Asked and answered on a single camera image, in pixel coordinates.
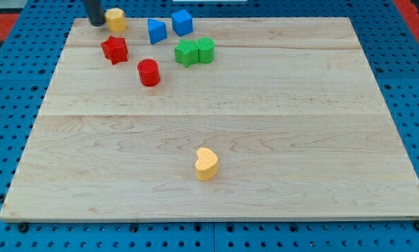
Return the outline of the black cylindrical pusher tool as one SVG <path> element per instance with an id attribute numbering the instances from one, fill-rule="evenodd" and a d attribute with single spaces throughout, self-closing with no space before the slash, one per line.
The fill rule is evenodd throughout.
<path id="1" fill-rule="evenodd" d="M 85 11 L 90 24 L 94 27 L 100 27 L 105 24 L 104 10 L 100 0 L 83 0 Z"/>

